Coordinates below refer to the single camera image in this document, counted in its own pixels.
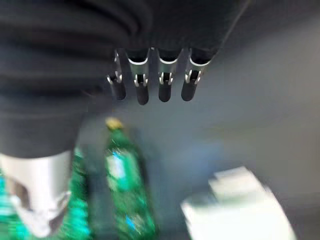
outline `metal clip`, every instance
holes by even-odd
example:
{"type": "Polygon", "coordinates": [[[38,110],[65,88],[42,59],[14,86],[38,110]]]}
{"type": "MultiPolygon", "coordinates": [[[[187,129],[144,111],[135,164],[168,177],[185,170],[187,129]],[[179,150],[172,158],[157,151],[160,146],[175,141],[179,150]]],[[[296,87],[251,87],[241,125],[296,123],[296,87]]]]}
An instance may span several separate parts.
{"type": "Polygon", "coordinates": [[[110,84],[113,96],[117,100],[123,100],[125,99],[127,93],[126,93],[125,84],[123,82],[123,75],[122,75],[122,70],[120,65],[119,54],[116,50],[114,51],[114,64],[115,64],[114,74],[111,76],[107,75],[106,79],[110,84]]]}
{"type": "Polygon", "coordinates": [[[140,84],[143,84],[144,87],[148,84],[148,77],[149,77],[149,66],[148,66],[148,60],[149,60],[149,51],[147,54],[147,57],[142,62],[135,62],[128,58],[130,69],[133,75],[133,82],[136,87],[139,87],[140,84]]]}
{"type": "Polygon", "coordinates": [[[144,87],[148,84],[148,78],[146,77],[146,74],[136,74],[134,75],[134,85],[138,88],[139,85],[142,83],[144,87]]]}
{"type": "Polygon", "coordinates": [[[158,74],[159,74],[159,82],[161,85],[164,84],[164,81],[168,81],[168,85],[171,85],[174,80],[174,74],[176,72],[178,57],[174,61],[165,61],[159,58],[159,66],[158,66],[158,74]]]}
{"type": "Polygon", "coordinates": [[[115,71],[114,71],[115,75],[106,76],[106,79],[110,85],[113,85],[115,81],[119,84],[122,82],[122,70],[120,65],[120,59],[119,59],[119,54],[116,50],[114,51],[114,63],[115,63],[115,71]]]}
{"type": "Polygon", "coordinates": [[[189,59],[185,68],[184,78],[187,84],[189,84],[192,81],[193,84],[197,85],[200,81],[201,76],[204,74],[206,66],[209,65],[211,60],[204,64],[198,64],[192,61],[191,54],[192,53],[189,54],[189,59]]]}

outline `white object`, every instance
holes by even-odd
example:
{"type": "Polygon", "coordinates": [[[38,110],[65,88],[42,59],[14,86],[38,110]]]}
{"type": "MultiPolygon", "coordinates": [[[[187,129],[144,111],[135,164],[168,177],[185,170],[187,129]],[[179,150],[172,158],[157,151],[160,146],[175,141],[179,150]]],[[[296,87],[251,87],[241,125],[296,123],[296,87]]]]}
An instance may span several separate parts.
{"type": "Polygon", "coordinates": [[[292,227],[270,190],[245,168],[216,173],[214,192],[182,204],[192,240],[296,240],[292,227]]]}

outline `gray surface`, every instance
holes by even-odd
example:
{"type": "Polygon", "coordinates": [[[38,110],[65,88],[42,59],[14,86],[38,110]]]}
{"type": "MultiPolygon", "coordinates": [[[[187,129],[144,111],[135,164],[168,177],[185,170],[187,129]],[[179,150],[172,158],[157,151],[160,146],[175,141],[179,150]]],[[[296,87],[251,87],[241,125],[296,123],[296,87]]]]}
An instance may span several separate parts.
{"type": "Polygon", "coordinates": [[[262,8],[252,7],[211,63],[191,102],[180,96],[183,61],[167,103],[158,99],[152,64],[145,106],[137,103],[124,69],[130,87],[127,99],[110,105],[106,97],[105,106],[97,99],[80,135],[95,175],[94,214],[104,219],[104,226],[113,226],[113,207],[103,181],[104,118],[115,116],[134,128],[148,160],[162,231],[184,229],[180,202],[206,189],[213,172],[244,165],[270,186],[300,239],[319,239],[314,227],[320,210],[318,2],[266,1],[262,8]]]}

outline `black fabric cover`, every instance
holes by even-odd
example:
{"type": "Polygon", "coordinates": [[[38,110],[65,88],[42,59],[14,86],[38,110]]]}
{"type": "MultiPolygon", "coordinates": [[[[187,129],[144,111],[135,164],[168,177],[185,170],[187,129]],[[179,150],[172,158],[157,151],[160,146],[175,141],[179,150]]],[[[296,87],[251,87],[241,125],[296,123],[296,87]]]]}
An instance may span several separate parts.
{"type": "Polygon", "coordinates": [[[215,52],[248,2],[0,1],[0,152],[34,158],[73,148],[86,92],[114,72],[115,48],[215,52]]]}

